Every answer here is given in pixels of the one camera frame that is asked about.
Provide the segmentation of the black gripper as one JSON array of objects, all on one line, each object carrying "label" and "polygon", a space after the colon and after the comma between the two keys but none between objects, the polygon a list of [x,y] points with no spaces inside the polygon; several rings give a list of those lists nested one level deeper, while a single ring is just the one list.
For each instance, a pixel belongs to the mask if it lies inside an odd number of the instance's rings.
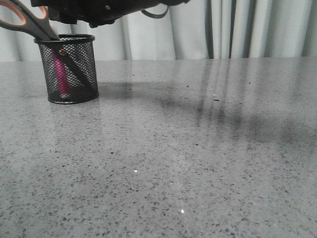
[{"label": "black gripper", "polygon": [[187,3],[187,0],[32,0],[31,6],[48,8],[49,19],[65,24],[76,24],[78,20],[89,23],[91,28],[113,24],[115,20],[135,12],[154,18],[163,18],[164,13],[154,14],[148,8],[164,4],[167,7]]}]

